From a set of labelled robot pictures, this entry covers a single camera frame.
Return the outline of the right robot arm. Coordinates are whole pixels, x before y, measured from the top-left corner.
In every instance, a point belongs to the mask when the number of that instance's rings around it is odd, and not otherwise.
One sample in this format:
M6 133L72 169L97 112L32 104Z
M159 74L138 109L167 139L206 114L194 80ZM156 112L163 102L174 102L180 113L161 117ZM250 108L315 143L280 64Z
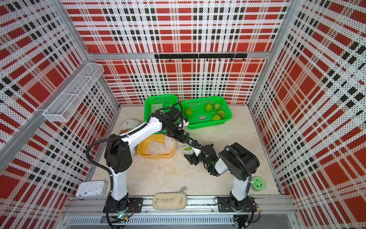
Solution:
M199 146L189 145L190 153L184 152L184 158L191 165L204 165L207 172L218 177L229 172L234 177L233 188L229 198L218 198L220 212L256 212L254 199L250 196L249 190L253 183L253 176L260 167L259 159L238 143L227 145L216 153L213 144Z

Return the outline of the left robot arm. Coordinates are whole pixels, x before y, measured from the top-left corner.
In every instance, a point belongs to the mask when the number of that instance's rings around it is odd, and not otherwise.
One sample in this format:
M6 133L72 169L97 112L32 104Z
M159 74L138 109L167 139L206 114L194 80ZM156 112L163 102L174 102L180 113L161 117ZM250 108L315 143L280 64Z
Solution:
M127 191L127 170L132 165L132 151L144 140L158 132L166 132L167 136L181 143L188 141L183 127L188 124L184 118L183 106L175 103L167 108L160 108L151 113L146 122L123 135L111 135L90 144L85 150L87 160L93 165L108 172L110 177L110 191L108 193L103 212L124 212L132 207ZM100 143L107 143L106 166L94 161L90 156L93 147Z

